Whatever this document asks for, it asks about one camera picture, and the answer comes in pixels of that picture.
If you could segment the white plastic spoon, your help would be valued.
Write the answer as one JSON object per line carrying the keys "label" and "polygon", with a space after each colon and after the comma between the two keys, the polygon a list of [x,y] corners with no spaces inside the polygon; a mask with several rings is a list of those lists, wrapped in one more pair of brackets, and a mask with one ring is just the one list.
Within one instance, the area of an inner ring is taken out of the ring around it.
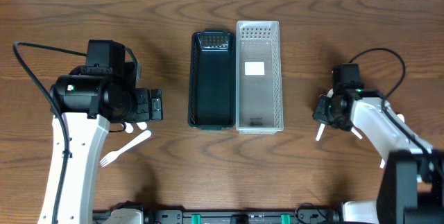
{"label": "white plastic spoon", "polygon": [[357,129],[355,129],[354,127],[351,128],[351,132],[356,135],[359,139],[363,139],[363,136],[359,133],[359,131]]}
{"label": "white plastic spoon", "polygon": [[315,138],[316,141],[319,141],[321,139],[324,129],[325,129],[325,124],[320,123],[318,131],[316,133],[316,138]]}
{"label": "white plastic spoon", "polygon": [[403,114],[397,114],[397,116],[403,123],[405,122],[405,117]]}

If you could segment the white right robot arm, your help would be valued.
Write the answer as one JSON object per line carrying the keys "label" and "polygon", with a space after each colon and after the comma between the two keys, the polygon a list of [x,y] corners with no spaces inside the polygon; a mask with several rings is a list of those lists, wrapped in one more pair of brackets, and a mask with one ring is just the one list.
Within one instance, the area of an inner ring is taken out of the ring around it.
{"label": "white right robot arm", "polygon": [[330,90],[313,113],[320,127],[367,137],[384,169],[376,200],[341,206],[346,223],[442,223],[443,152],[421,139],[376,90]]}

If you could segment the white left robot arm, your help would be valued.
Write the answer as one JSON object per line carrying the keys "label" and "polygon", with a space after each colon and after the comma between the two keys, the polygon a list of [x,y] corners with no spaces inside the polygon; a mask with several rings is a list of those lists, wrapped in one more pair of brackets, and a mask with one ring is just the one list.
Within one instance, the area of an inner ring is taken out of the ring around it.
{"label": "white left robot arm", "polygon": [[[53,152],[40,223],[92,223],[97,170],[146,141],[148,121],[162,120],[162,92],[137,88],[135,80],[64,75],[51,88]],[[142,130],[105,156],[101,151],[113,123]]]}

